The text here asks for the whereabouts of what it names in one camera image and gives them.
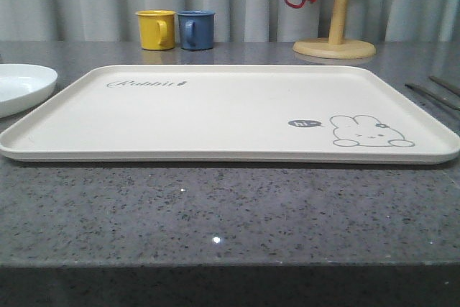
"yellow mug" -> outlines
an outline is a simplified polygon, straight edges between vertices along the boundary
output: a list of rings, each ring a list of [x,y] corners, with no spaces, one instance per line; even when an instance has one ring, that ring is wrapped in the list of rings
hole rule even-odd
[[[144,10],[136,12],[136,15],[139,19],[142,48],[145,50],[174,48],[174,11]]]

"mug handle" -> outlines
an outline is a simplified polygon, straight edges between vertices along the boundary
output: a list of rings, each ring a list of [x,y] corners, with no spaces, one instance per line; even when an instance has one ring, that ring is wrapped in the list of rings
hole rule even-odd
[[[162,19],[159,19],[157,23],[160,28],[160,39],[158,40],[158,45],[163,45],[167,40],[167,25]]]
[[[306,2],[306,1],[307,1],[307,0],[302,0],[302,2],[301,2],[299,5],[293,4],[293,3],[291,3],[291,2],[288,1],[288,0],[285,0],[285,3],[286,3],[287,5],[289,5],[290,7],[294,8],[294,9],[300,9],[303,5],[305,5],[305,2]]]
[[[185,39],[189,45],[194,46],[195,41],[193,40],[193,30],[195,29],[195,21],[187,21],[185,23]]]

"gray granite countertop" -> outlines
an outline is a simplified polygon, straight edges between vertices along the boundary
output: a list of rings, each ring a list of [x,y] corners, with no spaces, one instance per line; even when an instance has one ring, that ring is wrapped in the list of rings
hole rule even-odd
[[[460,84],[460,42],[386,43],[366,60],[292,43],[147,52],[135,42],[0,42],[2,63],[55,69],[57,89],[116,64],[366,68],[460,133],[460,113],[404,87]],[[27,114],[0,119],[0,130]],[[386,265],[460,262],[460,163],[24,163],[0,157],[0,266]]]

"gray curtain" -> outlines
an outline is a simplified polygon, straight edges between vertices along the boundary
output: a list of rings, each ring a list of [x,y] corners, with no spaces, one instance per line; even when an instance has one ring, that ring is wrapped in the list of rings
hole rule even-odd
[[[138,41],[137,10],[212,9],[216,41],[296,41],[328,35],[333,1],[291,9],[283,0],[0,0],[0,40]],[[459,0],[350,0],[346,37],[458,40]]]

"white plate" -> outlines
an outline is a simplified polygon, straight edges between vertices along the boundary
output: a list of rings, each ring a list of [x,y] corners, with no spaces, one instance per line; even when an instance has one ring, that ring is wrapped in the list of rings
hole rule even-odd
[[[51,95],[58,74],[28,64],[0,65],[0,118],[24,111]]]
[[[0,134],[36,161],[430,164],[460,139],[349,66],[116,65],[90,71]]]

